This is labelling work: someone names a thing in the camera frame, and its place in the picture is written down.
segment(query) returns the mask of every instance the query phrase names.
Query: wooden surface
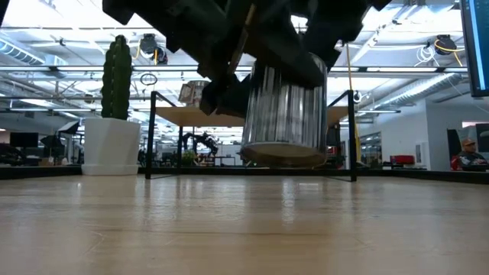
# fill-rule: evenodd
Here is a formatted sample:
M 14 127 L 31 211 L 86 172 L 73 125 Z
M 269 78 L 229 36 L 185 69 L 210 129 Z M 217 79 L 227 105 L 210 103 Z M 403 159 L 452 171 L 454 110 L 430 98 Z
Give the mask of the wooden surface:
M 0 181 L 0 274 L 483 274 L 489 187 L 396 178 Z
M 245 120 L 230 115 L 205 115 L 197 107 L 157 107 L 156 114 L 178 126 L 193 127 L 242 127 Z M 348 115 L 345 106 L 328 108 L 328 125 L 332 125 Z

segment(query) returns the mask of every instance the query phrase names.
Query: ceiling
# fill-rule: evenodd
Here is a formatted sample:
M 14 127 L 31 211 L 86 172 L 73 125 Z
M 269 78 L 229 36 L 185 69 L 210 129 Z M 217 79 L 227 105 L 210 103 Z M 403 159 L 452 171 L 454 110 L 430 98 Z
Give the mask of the ceiling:
M 47 5 L 47 3 L 51 3 L 55 8 Z M 399 20 L 398 24 L 392 24 L 392 20 L 396 15 L 399 16 L 398 13 L 403 8 L 403 1 L 393 1 L 382 11 L 371 9 L 365 15 L 364 28 L 360 35 L 349 44 L 351 59 L 353 60 L 352 66 L 458 66 L 453 55 L 434 55 L 434 59 L 431 58 L 426 62 L 422 62 L 423 59 L 420 57 L 420 51 L 426 46 L 427 41 L 432 43 L 438 34 L 449 34 L 460 48 L 464 47 L 461 15 L 456 6 L 454 7 L 454 3 L 455 1 L 447 0 L 426 0 L 427 5 L 412 7 L 408 11 L 403 10 L 406 13 L 402 14 L 402 20 Z M 143 34 L 156 34 L 159 44 L 165 45 L 165 37 L 137 15 L 133 16 L 129 23 L 124 26 L 104 14 L 101 5 L 102 0 L 11 0 L 0 35 L 22 43 L 33 52 L 58 56 L 70 66 L 102 65 L 105 59 L 104 52 L 115 36 L 119 34 L 125 35 L 128 39 L 134 57 L 137 55 L 138 41 Z M 305 18 L 292 17 L 291 20 L 297 28 L 306 27 Z M 340 44 L 338 44 L 338 49 L 342 50 L 342 54 L 336 66 L 346 66 L 346 50 Z M 168 64 L 171 66 L 196 65 L 195 60 L 181 50 L 167 54 Z M 459 53 L 459 56 L 462 65 L 465 66 L 464 52 Z M 250 66 L 253 62 L 253 57 L 244 55 L 240 66 Z M 22 66 L 25 63 L 0 54 L 0 65 Z M 134 65 L 153 66 L 152 62 L 142 55 L 134 59 Z M 34 77 L 39 74 L 0 73 L 3 76 L 8 74 L 9 77 L 40 87 L 43 90 L 37 92 L 38 95 L 44 95 L 46 92 L 57 89 L 57 91 L 63 91 L 63 96 L 67 98 L 85 94 L 98 96 L 102 87 L 100 80 L 89 81 L 90 76 L 93 76 L 93 73 L 89 71 L 73 74 L 73 76 L 86 78 L 84 81 L 59 81 L 57 84 L 55 81 L 45 81 L 40 77 Z M 155 89 L 162 92 L 175 104 L 182 105 L 177 100 L 182 84 L 189 79 L 201 79 L 196 72 L 181 73 L 175 71 L 172 73 L 154 73 L 154 75 L 158 80 L 155 85 L 145 86 L 140 81 L 135 80 L 131 94 L 133 96 L 149 96 L 149 91 Z M 416 79 L 406 77 L 354 77 L 352 85 L 353 89 L 368 95 L 369 99 L 376 99 L 377 95 L 386 95 L 414 80 Z M 459 89 L 467 89 L 466 83 L 461 85 Z M 346 75 L 329 77 L 329 102 L 332 102 L 346 89 L 348 89 Z M 9 95 L 9 90 L 12 94 L 14 93 L 14 89 L 10 88 L 3 89 L 2 94 Z M 448 89 L 440 93 L 439 96 L 454 95 L 455 93 L 458 92 L 454 89 Z M 470 96 L 464 95 L 461 96 L 461 99 L 472 102 Z M 15 104 L 20 106 L 31 103 L 23 101 L 15 102 Z M 89 105 L 80 100 L 66 100 L 63 104 L 79 106 L 80 108 L 97 108 L 99 106 L 98 102 Z M 440 104 L 450 104 L 450 100 Z M 131 106 L 133 108 L 149 108 L 149 101 L 133 101 Z M 75 112 L 73 114 L 81 117 L 89 115 Z M 161 126 L 168 125 L 167 121 L 164 120 L 159 120 L 159 123 Z

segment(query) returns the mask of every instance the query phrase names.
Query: person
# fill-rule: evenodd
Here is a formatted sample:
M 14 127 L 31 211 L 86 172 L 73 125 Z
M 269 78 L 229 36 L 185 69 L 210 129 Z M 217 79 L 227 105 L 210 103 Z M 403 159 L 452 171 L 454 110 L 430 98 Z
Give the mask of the person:
M 487 161 L 476 153 L 475 141 L 465 139 L 461 143 L 462 151 L 458 154 L 458 165 L 467 171 L 485 171 L 489 169 Z

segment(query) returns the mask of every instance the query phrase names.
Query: potted cactus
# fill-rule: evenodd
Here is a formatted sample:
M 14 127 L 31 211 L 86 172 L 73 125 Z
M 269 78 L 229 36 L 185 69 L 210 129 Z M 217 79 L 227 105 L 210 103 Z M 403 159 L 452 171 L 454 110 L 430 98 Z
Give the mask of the potted cactus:
M 138 173 L 141 126 L 127 121 L 131 70 L 129 47 L 119 35 L 105 54 L 102 118 L 85 120 L 85 175 Z

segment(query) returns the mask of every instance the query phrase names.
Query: black screen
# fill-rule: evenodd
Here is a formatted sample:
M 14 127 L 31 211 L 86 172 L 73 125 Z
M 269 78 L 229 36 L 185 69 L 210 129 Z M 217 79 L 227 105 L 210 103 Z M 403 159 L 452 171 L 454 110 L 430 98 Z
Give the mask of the black screen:
M 489 96 L 489 0 L 461 0 L 472 96 Z
M 38 133 L 10 133 L 10 146 L 12 147 L 37 147 L 38 144 Z

